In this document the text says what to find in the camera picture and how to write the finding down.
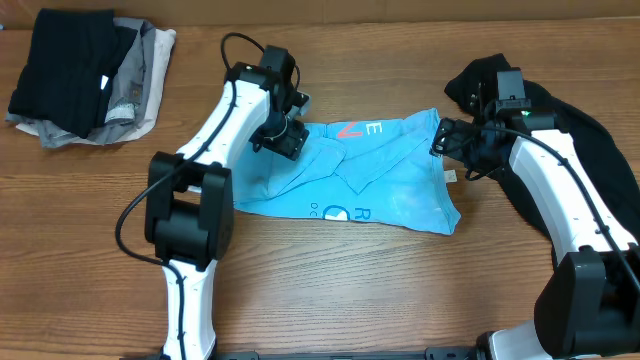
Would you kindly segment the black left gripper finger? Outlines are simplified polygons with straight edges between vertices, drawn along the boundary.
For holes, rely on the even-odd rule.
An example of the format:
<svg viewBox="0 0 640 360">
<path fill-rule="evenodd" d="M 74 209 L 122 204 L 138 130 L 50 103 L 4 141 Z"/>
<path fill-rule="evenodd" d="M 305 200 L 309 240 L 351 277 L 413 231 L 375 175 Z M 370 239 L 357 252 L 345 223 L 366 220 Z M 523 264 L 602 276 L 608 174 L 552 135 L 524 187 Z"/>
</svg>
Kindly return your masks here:
<svg viewBox="0 0 640 360">
<path fill-rule="evenodd" d="M 289 160 L 296 161 L 309 136 L 309 131 L 299 120 L 291 120 L 284 134 L 275 139 L 266 138 L 263 147 Z"/>
<path fill-rule="evenodd" d="M 311 108 L 311 96 L 304 92 L 297 92 L 292 102 L 290 110 L 287 112 L 289 119 L 304 116 Z"/>
</svg>

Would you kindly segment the light blue printed t-shirt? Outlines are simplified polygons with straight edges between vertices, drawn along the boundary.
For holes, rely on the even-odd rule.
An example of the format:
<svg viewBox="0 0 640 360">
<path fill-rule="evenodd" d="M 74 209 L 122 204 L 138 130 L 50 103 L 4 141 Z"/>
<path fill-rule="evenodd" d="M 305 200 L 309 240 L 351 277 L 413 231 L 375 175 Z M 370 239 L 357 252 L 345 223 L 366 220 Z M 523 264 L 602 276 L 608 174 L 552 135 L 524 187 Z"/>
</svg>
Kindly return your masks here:
<svg viewBox="0 0 640 360">
<path fill-rule="evenodd" d="M 271 217 L 384 223 L 443 235 L 461 218 L 443 161 L 430 153 L 431 108 L 404 119 L 308 123 L 298 160 L 246 149 L 233 170 L 236 209 Z"/>
</svg>

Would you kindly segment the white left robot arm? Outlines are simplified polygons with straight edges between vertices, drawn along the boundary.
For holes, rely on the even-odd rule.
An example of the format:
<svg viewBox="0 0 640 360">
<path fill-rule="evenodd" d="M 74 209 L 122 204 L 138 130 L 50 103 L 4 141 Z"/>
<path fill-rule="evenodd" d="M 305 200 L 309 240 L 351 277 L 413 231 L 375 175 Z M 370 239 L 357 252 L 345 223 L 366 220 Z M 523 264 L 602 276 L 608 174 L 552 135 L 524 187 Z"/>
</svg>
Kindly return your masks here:
<svg viewBox="0 0 640 360">
<path fill-rule="evenodd" d="M 215 353 L 213 285 L 233 231 L 232 169 L 246 148 L 289 160 L 308 137 L 298 121 L 310 97 L 298 90 L 292 60 L 237 63 L 201 130 L 177 153 L 151 159 L 145 237 L 168 290 L 163 359 L 210 359 Z"/>
</svg>

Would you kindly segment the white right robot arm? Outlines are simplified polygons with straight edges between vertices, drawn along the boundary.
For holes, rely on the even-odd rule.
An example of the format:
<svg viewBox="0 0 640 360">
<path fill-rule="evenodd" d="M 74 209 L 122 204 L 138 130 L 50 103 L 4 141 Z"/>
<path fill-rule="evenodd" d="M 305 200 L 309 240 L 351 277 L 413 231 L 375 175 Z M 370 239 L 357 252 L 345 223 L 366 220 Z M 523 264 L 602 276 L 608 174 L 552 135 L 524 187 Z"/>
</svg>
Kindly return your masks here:
<svg viewBox="0 0 640 360">
<path fill-rule="evenodd" d="M 557 265 L 534 316 L 481 336 L 473 359 L 581 359 L 639 350 L 639 245 L 609 211 L 553 112 L 509 111 L 483 125 L 444 118 L 432 151 L 478 176 L 511 170 L 531 195 Z"/>
</svg>

